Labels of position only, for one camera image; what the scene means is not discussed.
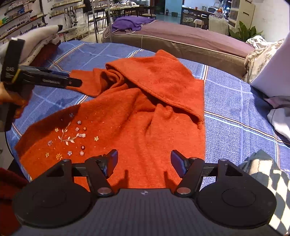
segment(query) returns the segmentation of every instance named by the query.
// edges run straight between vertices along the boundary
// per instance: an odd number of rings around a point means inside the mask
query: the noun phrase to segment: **microwave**
[[[207,8],[207,12],[210,12],[210,13],[215,13],[217,10],[218,10],[218,8],[216,8],[216,7],[208,7]]]

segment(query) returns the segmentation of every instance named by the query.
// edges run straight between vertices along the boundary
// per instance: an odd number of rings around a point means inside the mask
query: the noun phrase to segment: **black circular disc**
[[[217,224],[254,228],[269,222],[276,208],[276,199],[266,187],[251,179],[243,183],[217,181],[198,193],[197,204],[200,211]]]
[[[88,211],[90,193],[72,181],[59,179],[50,177],[41,186],[27,185],[14,199],[15,215],[23,224],[55,228],[74,222]]]

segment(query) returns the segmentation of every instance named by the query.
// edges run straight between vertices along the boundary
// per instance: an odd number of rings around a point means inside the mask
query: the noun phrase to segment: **human hand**
[[[7,91],[4,87],[3,82],[0,82],[0,105],[3,103],[14,103],[20,107],[16,109],[14,118],[20,118],[23,109],[27,106],[28,101],[23,99],[18,93]]]

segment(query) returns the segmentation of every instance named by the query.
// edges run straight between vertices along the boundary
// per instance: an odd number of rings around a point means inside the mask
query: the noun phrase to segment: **bed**
[[[72,69],[92,70],[104,68],[105,63],[126,57],[147,57],[153,52],[114,43],[86,43],[69,41],[61,43],[57,54],[44,65],[56,71]],[[205,83],[206,162],[217,163],[227,158],[239,165],[253,152],[263,149],[272,156],[288,176],[290,174],[290,143],[281,140],[267,120],[270,106],[259,93],[240,79],[197,62],[180,59],[194,77]],[[21,166],[14,149],[16,143],[34,122],[63,108],[80,104],[92,98],[81,93],[36,86],[29,105],[12,129],[6,132],[11,152],[27,179],[29,174]],[[204,178],[202,186],[212,183]]]
[[[143,25],[140,31],[116,31],[112,39],[107,28],[103,41],[152,52],[163,49],[177,58],[209,65],[240,79],[246,73],[245,58],[254,50],[251,45],[223,34],[165,21]]]

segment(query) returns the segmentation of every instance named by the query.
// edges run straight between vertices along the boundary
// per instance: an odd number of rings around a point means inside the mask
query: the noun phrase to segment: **metal pole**
[[[91,6],[92,6],[92,11],[93,11],[93,19],[94,19],[94,29],[95,29],[95,35],[96,35],[96,43],[98,42],[98,36],[97,36],[97,23],[96,23],[96,17],[95,17],[95,4],[94,4],[94,0],[91,0]]]
[[[110,41],[112,42],[112,23],[111,23],[111,14],[110,14],[110,0],[107,0],[108,5],[108,23],[109,23],[109,32],[110,32]]]

